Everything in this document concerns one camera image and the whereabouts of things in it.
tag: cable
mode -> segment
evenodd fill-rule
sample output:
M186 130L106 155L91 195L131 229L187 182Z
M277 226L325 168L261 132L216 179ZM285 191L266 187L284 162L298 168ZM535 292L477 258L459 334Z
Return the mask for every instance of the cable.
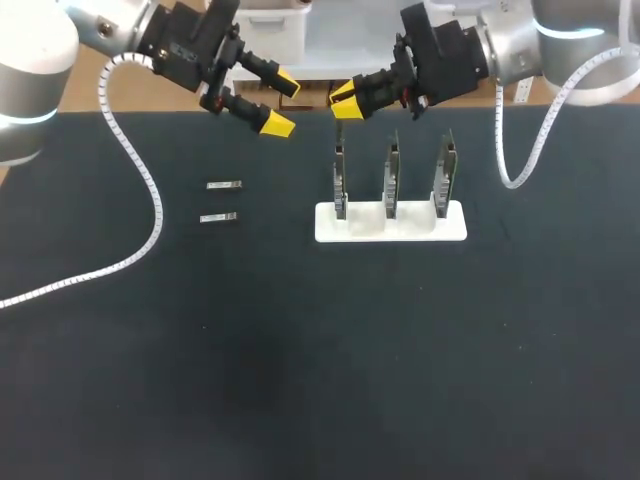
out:
M138 169L138 172L140 172L140 175L142 176L142 179L144 180L147 188L149 189L149 193L151 194L151 199L153 200L153 207L155 210L155 223L153 225L153 230L149 239L140 248L140 250L118 263L115 263L109 267L101 268L100 270L96 270L95 272L84 273L82 275L70 277L65 280L60 280L59 282L55 282L45 287L38 288L37 290L15 296L7 300L2 300L0 301L0 309L10 307L12 305L17 305L19 303L24 303L28 300L32 300L34 298L46 295L47 293L51 293L65 287L69 287L71 285L88 282L89 280L94 280L96 278L106 277L107 275L111 275L113 273L124 270L125 268L130 267L131 265L142 259L147 253L149 253L149 251L151 251L151 249L158 241L160 233L162 232L162 224L164 222L164 212L162 208L162 199L160 198L160 192L158 192L158 188L156 187L156 184L153 181L153 178L151 177L149 170L147 170L144 162L131 145L131 142L129 142L129 139L123 133L122 129L118 125L118 122L116 122L116 119L111 111L111 107L109 106L109 100L107 98L107 86L109 84L111 75L120 65L126 63L134 63L137 65L141 65L149 70L153 70L153 62L149 57L145 57L144 55L136 53L125 53L123 55L118 55L117 57L111 59L105 65L102 73L100 74L100 82L98 84L98 98L100 101L100 110L102 111L102 114L107 121L107 125L109 125L109 128L111 128L113 134L126 150L127 154L133 161L133 164Z
M538 137L536 138L536 142L533 145L533 149L531 150L531 154L529 156L529 160L524 167L522 173L515 180L511 180L509 174L507 172L507 166L505 164L504 158L504 142L503 142L503 124L504 124L504 89L501 86L498 86L496 89L496 128L495 128L495 139L496 139L496 156L498 159L498 170L500 171L500 178L505 187L510 190L515 190L520 188L525 182L529 179L533 171L535 170L538 160L540 159L540 154L544 149L544 145L549 136L549 132L551 132L551 127L553 127L560 110L563 105L567 101L567 98L571 94L571 92L576 88L576 86L593 70L598 68L599 66L610 62L616 58L620 58L627 55L627 53L622 48L613 48L611 50L607 50L599 55L596 55L591 60L585 62L578 70L574 72L569 80L564 84L564 86L560 89L560 92L556 96L555 100L551 104L549 111L547 112L547 116L542 122L542 127L540 128L540 132L538 133ZM634 49L630 54L630 56L640 57L640 50Z

